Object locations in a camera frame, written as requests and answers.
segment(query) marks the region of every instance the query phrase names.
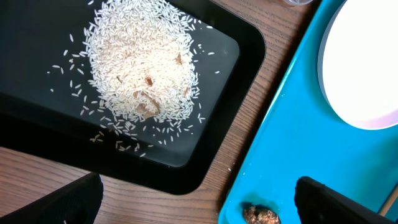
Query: black tray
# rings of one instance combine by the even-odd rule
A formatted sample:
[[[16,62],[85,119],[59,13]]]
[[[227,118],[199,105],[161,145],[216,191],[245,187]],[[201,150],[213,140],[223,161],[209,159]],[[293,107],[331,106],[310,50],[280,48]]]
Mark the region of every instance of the black tray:
[[[139,152],[115,151],[114,143],[106,144],[115,142],[116,136],[112,134],[107,134],[103,145],[89,142],[98,133],[99,119],[112,116],[98,113],[80,117],[82,100],[70,96],[68,84],[73,76],[73,81],[78,80],[83,91],[87,90],[85,95],[94,100],[97,93],[86,84],[90,64],[88,60],[79,62],[85,65],[85,76],[67,74],[69,63],[62,52],[83,49],[76,43],[82,42],[83,27],[94,18],[94,8],[99,9],[101,1],[88,7],[87,2],[80,0],[6,0],[0,2],[0,120],[5,130],[0,146],[171,194],[195,190],[264,60],[265,43],[255,27],[211,1],[170,3],[203,21],[191,33],[193,46],[203,44],[206,53],[218,55],[214,60],[205,54],[194,57],[199,60],[196,71],[201,73],[201,95],[194,102],[200,102],[203,109],[192,113],[196,123],[182,126],[194,124],[194,134],[183,132],[166,146],[151,139],[152,134],[140,134],[142,147],[155,147]],[[206,24],[214,29],[205,28]],[[75,38],[73,45],[69,33]],[[54,75],[50,69],[53,64],[65,65],[65,74]],[[206,118],[201,125],[196,119],[198,113]],[[138,123],[136,129],[142,130],[144,125],[152,131],[155,123],[148,119]],[[132,141],[121,138],[124,142]]]

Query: black object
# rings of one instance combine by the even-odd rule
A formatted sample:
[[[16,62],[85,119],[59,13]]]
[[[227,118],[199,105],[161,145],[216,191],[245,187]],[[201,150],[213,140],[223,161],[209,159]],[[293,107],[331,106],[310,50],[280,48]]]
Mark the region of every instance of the black object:
[[[294,202],[302,224],[394,223],[309,177],[297,181]]]
[[[83,28],[94,18],[94,7],[98,8],[101,1],[87,6],[87,2],[79,0],[3,0],[0,2],[0,121],[7,131],[0,139],[0,146],[171,194],[195,190],[261,67],[265,43],[254,26],[211,1],[171,0],[170,3],[216,29],[212,30],[213,35],[193,33],[195,46],[203,44],[204,50],[208,45],[206,53],[227,55],[215,57],[218,59],[209,64],[196,65],[202,74],[199,87],[203,101],[199,102],[203,111],[194,111],[192,118],[198,122],[198,113],[207,114],[205,125],[194,125],[201,128],[194,129],[193,135],[182,136],[181,143],[175,139],[175,146],[168,144],[146,150],[145,158],[139,157],[144,151],[115,151],[113,136],[105,139],[103,146],[88,142],[100,130],[98,121],[102,114],[84,120],[79,116],[83,102],[70,96],[71,74],[67,74],[70,64],[62,53],[65,49],[70,54],[83,49]],[[74,44],[69,33],[75,34]],[[64,75],[50,70],[60,61]],[[72,79],[82,84],[82,95],[96,97],[95,89],[86,82],[90,66],[87,61],[83,63],[86,75],[74,74]],[[220,67],[224,70],[219,69],[220,73],[215,74]],[[140,125],[152,129],[151,122],[149,119]],[[142,147],[153,144],[148,136],[140,140]]]
[[[2,224],[92,224],[103,198],[98,174],[90,173],[0,218]]]

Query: blue surface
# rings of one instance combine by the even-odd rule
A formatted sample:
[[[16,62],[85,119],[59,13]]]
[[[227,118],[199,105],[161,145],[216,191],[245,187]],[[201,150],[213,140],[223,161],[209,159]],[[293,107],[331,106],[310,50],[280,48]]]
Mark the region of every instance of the blue surface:
[[[320,42],[342,3],[324,0],[320,4],[225,201],[219,223],[244,223],[242,202],[270,207],[282,223],[300,223],[294,190],[296,181],[305,175],[375,212],[398,182],[398,126],[365,131],[346,124],[327,104],[318,85]],[[398,218],[395,209],[389,212],[394,221]]]

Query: table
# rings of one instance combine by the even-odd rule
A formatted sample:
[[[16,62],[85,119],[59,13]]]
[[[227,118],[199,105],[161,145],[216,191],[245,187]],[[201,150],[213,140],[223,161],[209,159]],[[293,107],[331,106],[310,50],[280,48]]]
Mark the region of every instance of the table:
[[[261,30],[267,55],[205,180],[196,191],[174,196],[102,176],[104,197],[97,224],[217,223],[226,193],[319,1],[301,7],[290,7],[282,0],[216,2]],[[87,173],[0,148],[0,216]]]

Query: tray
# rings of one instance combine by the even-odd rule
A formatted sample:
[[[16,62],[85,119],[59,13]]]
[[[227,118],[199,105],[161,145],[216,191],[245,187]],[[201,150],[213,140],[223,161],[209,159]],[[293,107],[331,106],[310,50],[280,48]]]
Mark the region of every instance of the tray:
[[[100,127],[103,116],[113,119],[110,111],[80,116],[83,97],[71,96],[75,92],[69,87],[70,80],[82,85],[81,95],[87,95],[89,102],[99,101],[98,93],[87,83],[91,79],[88,59],[74,58],[85,75],[75,69],[70,72],[71,56],[64,57],[63,51],[68,49],[71,55],[84,49],[83,28],[92,22],[94,9],[101,9],[102,1],[87,5],[78,0],[6,0],[0,3],[0,34],[4,37],[0,43],[0,119],[8,136],[0,140],[0,146],[172,194],[197,188],[257,75],[265,43],[255,27],[211,1],[169,2],[203,21],[189,32],[195,40],[192,48],[198,51],[193,58],[199,61],[195,71],[201,74],[201,95],[193,101],[191,118],[181,126],[192,124],[189,132],[183,131],[178,138],[175,130],[172,142],[171,133],[158,133],[154,128],[167,128],[169,123],[150,118],[135,123],[136,141]],[[63,67],[65,73],[61,75],[52,65]],[[197,119],[199,113],[206,118],[202,123]],[[105,133],[104,143],[90,143],[98,131]],[[158,143],[164,139],[167,145]],[[120,140],[132,150],[116,151],[115,142]],[[140,149],[134,151],[137,143]]]
[[[398,126],[365,131],[343,122],[317,79],[323,33],[343,0],[322,1],[220,211],[218,223],[245,223],[242,203],[261,204],[282,223],[300,223],[295,184],[309,176],[374,212],[398,181]],[[396,220],[398,210],[387,214]]]

